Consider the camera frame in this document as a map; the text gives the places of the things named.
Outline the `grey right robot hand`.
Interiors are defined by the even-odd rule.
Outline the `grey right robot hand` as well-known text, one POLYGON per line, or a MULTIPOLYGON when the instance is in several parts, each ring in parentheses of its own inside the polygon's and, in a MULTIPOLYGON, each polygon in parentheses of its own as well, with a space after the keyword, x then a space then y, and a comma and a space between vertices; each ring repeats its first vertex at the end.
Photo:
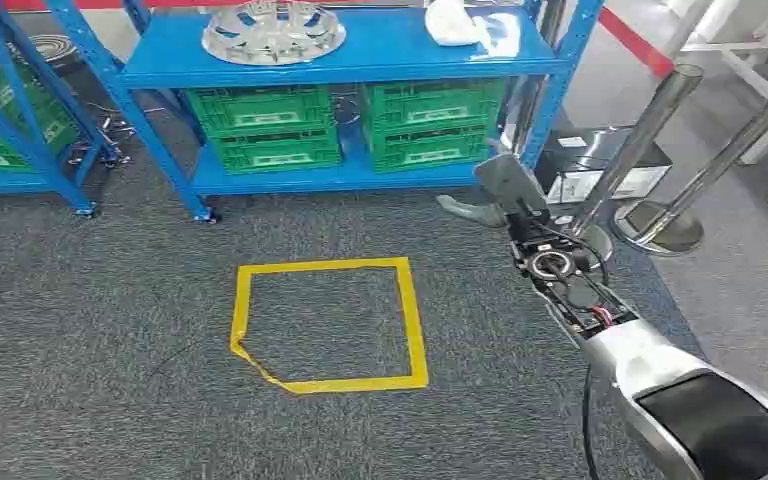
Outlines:
POLYGON ((449 195, 437 195, 435 199, 444 211, 484 227, 504 228, 508 224, 504 210, 498 204, 466 204, 449 195))

